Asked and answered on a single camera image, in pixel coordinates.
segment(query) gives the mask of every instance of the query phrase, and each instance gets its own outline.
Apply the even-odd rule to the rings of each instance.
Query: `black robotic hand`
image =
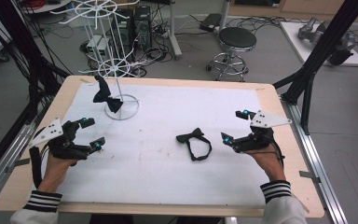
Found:
[[[103,137],[90,142],[89,146],[79,146],[73,142],[79,127],[87,128],[93,124],[95,124],[94,119],[66,121],[62,125],[63,135],[48,141],[51,154],[64,160],[86,160],[90,154],[101,150],[105,143]]]
[[[253,119],[255,116],[254,112],[248,110],[236,111],[235,114],[240,119]],[[244,153],[245,151],[267,147],[274,139],[274,132],[271,128],[251,126],[251,130],[252,132],[248,136],[237,139],[222,133],[223,143],[232,147],[237,153]]]

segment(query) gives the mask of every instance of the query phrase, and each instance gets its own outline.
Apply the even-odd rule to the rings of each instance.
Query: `sleeve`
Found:
[[[10,218],[12,224],[57,224],[61,194],[33,190],[28,203]]]
[[[292,197],[289,182],[284,180],[272,181],[260,188],[266,198],[263,224],[307,223],[301,202]]]

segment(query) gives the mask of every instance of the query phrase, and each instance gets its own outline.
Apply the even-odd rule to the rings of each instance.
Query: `black bow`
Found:
[[[101,76],[94,76],[94,77],[100,83],[100,90],[97,92],[97,94],[95,94],[92,102],[93,103],[107,102],[107,106],[109,107],[110,111],[117,113],[118,110],[123,105],[123,102],[121,102],[120,99],[110,97],[111,93],[109,87],[103,77]]]
[[[176,136],[176,140],[178,140],[178,142],[180,143],[186,143],[187,144],[187,148],[188,151],[190,152],[190,157],[192,161],[202,161],[208,158],[209,154],[212,151],[212,145],[211,142],[203,137],[203,132],[201,131],[200,128],[195,129],[192,133],[186,133],[186,134],[181,134],[181,135],[177,135]],[[199,139],[200,141],[209,144],[209,151],[205,156],[200,156],[200,157],[195,157],[194,153],[191,151],[191,147],[190,147],[190,142],[188,141],[190,138],[195,137],[197,139]]]
[[[181,134],[181,135],[177,135],[176,139],[181,142],[181,143],[185,143],[188,141],[188,139],[192,138],[192,137],[200,137],[203,136],[203,132],[201,131],[200,128],[197,128],[196,130],[194,130],[192,133],[187,133],[187,134]]]

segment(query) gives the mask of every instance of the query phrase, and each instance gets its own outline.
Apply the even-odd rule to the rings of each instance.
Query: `shelf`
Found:
[[[72,0],[61,0],[61,2],[59,4],[52,4],[52,5],[45,4],[41,8],[34,9],[34,10],[31,10],[30,8],[27,9],[26,7],[24,7],[23,10],[24,10],[24,13],[26,13],[26,14],[47,12],[47,11],[51,11],[51,10],[54,10],[59,7],[64,7],[64,6],[68,5],[68,3],[70,3],[70,2],[72,2]]]

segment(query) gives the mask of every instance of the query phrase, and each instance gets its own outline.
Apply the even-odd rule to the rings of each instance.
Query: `round stool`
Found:
[[[213,60],[206,66],[206,70],[211,71],[212,68],[215,68],[220,72],[216,81],[226,74],[240,76],[241,82],[243,82],[243,75],[249,72],[249,68],[243,58],[237,55],[236,52],[246,52],[254,49],[255,35],[239,27],[228,27],[220,31],[218,38],[227,52],[214,56]]]

